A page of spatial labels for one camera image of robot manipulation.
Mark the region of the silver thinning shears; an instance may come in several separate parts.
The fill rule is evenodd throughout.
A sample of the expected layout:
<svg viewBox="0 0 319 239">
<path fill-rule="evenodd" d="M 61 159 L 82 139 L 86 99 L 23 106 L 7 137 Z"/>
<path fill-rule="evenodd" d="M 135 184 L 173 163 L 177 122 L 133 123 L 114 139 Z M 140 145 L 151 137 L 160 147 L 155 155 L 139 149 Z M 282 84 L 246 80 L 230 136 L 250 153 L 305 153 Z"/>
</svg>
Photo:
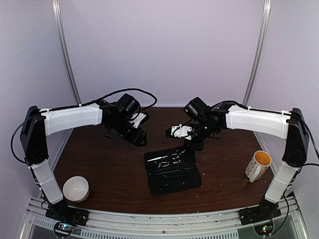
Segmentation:
<svg viewBox="0 0 319 239">
<path fill-rule="evenodd" d="M 182 161 L 182 156 L 186 152 L 186 149 L 177 149 L 171 154 L 171 160 L 173 164 L 180 163 Z"/>
</svg>

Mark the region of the silver hair scissors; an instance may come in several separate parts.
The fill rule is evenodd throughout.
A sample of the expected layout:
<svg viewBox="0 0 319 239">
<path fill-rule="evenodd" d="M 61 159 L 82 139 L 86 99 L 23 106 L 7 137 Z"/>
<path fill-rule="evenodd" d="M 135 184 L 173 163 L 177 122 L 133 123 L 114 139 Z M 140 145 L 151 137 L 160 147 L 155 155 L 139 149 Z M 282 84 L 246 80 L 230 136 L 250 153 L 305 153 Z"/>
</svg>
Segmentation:
<svg viewBox="0 0 319 239">
<path fill-rule="evenodd" d="M 147 160 L 147 162 L 153 162 L 157 164 L 158 170 L 160 170 L 169 166 L 169 162 L 167 161 L 167 158 L 168 158 L 168 155 L 164 155 L 164 156 L 149 159 Z"/>
</svg>

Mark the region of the black zip tool case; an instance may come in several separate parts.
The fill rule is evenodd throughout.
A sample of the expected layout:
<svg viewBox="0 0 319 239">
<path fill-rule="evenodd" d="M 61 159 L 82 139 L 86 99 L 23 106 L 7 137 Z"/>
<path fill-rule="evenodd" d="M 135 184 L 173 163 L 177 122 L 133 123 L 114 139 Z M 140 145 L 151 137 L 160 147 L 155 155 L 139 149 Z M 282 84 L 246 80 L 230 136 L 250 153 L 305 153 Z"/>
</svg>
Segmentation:
<svg viewBox="0 0 319 239">
<path fill-rule="evenodd" d="M 148 185 L 153 196 L 201 186 L 195 151 L 179 146 L 144 154 Z"/>
</svg>

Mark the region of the black hair clip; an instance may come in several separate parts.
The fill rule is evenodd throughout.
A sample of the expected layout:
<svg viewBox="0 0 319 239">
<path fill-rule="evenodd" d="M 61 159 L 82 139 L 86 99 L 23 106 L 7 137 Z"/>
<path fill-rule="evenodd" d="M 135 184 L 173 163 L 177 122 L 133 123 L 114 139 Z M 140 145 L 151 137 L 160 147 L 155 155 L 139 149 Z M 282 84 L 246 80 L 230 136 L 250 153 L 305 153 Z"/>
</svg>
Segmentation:
<svg viewBox="0 0 319 239">
<path fill-rule="evenodd" d="M 156 189 L 156 191 L 167 191 L 167 190 L 174 190 L 174 189 L 179 189 L 179 188 L 185 188 L 188 187 L 187 184 L 181 184 L 181 185 L 174 185 L 174 186 L 170 186 L 170 185 L 165 185 L 164 187 L 160 187 L 158 189 Z"/>
<path fill-rule="evenodd" d="M 195 171 L 194 168 L 168 168 L 168 169 L 162 169 L 155 172 L 155 174 L 188 174 L 193 173 Z"/>
</svg>

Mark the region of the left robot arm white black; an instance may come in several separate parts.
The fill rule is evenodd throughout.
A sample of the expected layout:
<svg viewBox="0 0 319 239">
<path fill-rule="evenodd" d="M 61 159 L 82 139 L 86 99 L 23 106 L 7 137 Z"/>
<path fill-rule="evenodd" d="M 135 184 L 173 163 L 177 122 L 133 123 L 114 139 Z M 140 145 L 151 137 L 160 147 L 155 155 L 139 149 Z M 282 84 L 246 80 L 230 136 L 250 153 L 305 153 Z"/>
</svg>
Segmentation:
<svg viewBox="0 0 319 239">
<path fill-rule="evenodd" d="M 20 133 L 24 158 L 49 208 L 59 220 L 69 220 L 72 211 L 49 166 L 46 138 L 60 131 L 101 124 L 114 130 L 126 142 L 136 147 L 145 146 L 147 133 L 140 124 L 147 120 L 148 115 L 136 112 L 139 108 L 140 103 L 133 96 L 124 94 L 114 103 L 97 100 L 77 107 L 41 110 L 32 106 L 28 109 Z"/>
</svg>

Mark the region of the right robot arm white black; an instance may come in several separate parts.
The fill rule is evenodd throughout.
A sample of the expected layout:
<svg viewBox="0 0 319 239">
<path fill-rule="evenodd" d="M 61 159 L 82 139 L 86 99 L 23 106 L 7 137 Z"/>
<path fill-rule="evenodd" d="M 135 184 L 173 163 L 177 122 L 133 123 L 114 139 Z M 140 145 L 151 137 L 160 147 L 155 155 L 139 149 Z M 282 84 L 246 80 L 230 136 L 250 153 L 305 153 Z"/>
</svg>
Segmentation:
<svg viewBox="0 0 319 239">
<path fill-rule="evenodd" d="M 253 109 L 234 101 L 223 101 L 210 107 L 199 97 L 191 100 L 183 110 L 196 123 L 183 127 L 181 136 L 193 143 L 200 143 L 223 129 L 260 132 L 286 140 L 282 163 L 255 212 L 259 219 L 267 219 L 307 160 L 310 132 L 302 111 L 298 108 L 280 112 Z"/>
</svg>

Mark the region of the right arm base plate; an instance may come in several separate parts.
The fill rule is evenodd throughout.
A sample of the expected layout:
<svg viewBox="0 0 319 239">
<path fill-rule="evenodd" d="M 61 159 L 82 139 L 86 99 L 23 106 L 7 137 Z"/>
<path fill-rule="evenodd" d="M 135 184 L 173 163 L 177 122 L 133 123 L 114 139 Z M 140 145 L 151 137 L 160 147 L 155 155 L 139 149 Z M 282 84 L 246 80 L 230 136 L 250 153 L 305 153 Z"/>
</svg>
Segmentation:
<svg viewBox="0 0 319 239">
<path fill-rule="evenodd" d="M 257 206 L 240 209 L 238 211 L 241 225 L 254 224 L 280 216 L 281 210 L 278 203 L 262 199 Z"/>
</svg>

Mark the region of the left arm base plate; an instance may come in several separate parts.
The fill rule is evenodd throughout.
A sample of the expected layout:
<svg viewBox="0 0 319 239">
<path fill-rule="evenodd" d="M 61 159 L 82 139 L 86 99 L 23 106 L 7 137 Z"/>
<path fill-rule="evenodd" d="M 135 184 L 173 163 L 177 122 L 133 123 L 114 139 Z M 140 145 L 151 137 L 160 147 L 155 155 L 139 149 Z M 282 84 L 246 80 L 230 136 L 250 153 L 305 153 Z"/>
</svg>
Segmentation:
<svg viewBox="0 0 319 239">
<path fill-rule="evenodd" d="M 86 226 L 89 211 L 69 207 L 67 201 L 63 199 L 56 204 L 49 202 L 45 216 L 57 221 L 67 222 L 73 226 Z"/>
</svg>

